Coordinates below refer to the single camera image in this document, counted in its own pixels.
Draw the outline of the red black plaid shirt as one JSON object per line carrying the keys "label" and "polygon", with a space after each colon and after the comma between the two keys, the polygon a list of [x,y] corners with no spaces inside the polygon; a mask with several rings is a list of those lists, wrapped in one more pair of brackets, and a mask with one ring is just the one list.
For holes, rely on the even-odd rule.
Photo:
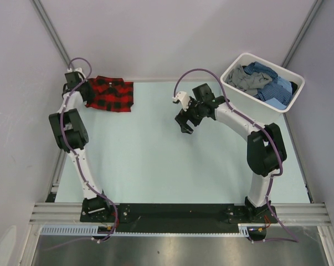
{"label": "red black plaid shirt", "polygon": [[132,81],[97,76],[90,78],[89,83],[95,96],[86,103],[87,108],[110,112],[131,112],[134,104]]}

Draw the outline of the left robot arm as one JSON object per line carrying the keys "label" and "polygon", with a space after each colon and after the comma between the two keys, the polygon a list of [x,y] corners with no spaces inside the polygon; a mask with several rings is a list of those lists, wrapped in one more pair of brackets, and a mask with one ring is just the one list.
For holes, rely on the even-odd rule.
{"label": "left robot arm", "polygon": [[80,221],[113,223],[116,211],[90,171],[85,149],[89,136],[79,114],[79,109],[93,99],[94,92],[82,68],[69,68],[65,78],[62,105],[49,115],[49,122],[57,146],[69,156],[80,180],[84,197]]}

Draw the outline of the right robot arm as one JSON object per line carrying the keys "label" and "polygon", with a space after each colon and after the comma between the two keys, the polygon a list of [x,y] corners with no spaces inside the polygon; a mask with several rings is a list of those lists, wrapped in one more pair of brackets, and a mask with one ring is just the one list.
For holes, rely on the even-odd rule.
{"label": "right robot arm", "polygon": [[239,111],[223,96],[216,97],[208,84],[193,89],[193,96],[185,91],[173,95],[173,103],[182,108],[175,117],[182,133],[192,134],[205,117],[220,122],[246,141],[246,161],[253,176],[241,214],[250,222],[263,222],[272,215],[270,192],[273,179],[283,173],[282,163],[287,153],[281,130],[275,123],[262,124]]}

